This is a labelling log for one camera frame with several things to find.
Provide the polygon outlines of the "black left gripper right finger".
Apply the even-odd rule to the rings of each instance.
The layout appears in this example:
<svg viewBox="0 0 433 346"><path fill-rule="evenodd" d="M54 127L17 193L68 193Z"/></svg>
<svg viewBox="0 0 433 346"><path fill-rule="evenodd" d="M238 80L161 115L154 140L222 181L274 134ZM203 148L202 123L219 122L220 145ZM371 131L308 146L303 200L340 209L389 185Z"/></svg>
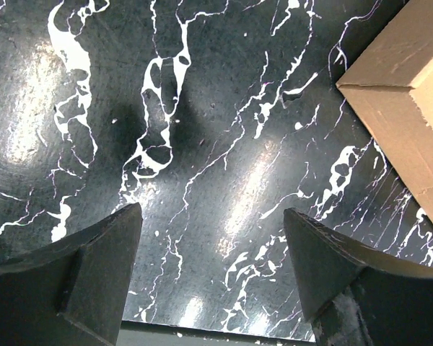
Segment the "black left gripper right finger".
<svg viewBox="0 0 433 346"><path fill-rule="evenodd" d="M317 345L433 345L433 267L284 211L302 313Z"/></svg>

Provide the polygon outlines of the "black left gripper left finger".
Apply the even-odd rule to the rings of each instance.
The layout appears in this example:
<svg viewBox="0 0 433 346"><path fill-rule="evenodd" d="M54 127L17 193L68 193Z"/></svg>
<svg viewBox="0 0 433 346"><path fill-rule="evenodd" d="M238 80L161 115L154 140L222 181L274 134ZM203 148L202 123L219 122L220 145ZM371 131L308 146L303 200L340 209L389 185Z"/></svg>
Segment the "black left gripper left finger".
<svg viewBox="0 0 433 346"><path fill-rule="evenodd" d="M0 264L0 345L115 345L141 227L130 204Z"/></svg>

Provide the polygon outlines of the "brown cardboard box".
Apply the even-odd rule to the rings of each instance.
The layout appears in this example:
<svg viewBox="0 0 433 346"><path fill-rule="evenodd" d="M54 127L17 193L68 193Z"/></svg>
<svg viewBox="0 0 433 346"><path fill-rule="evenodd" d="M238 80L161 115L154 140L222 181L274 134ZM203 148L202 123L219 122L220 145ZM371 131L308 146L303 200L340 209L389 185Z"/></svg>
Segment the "brown cardboard box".
<svg viewBox="0 0 433 346"><path fill-rule="evenodd" d="M433 224L433 1L409 1L336 86Z"/></svg>

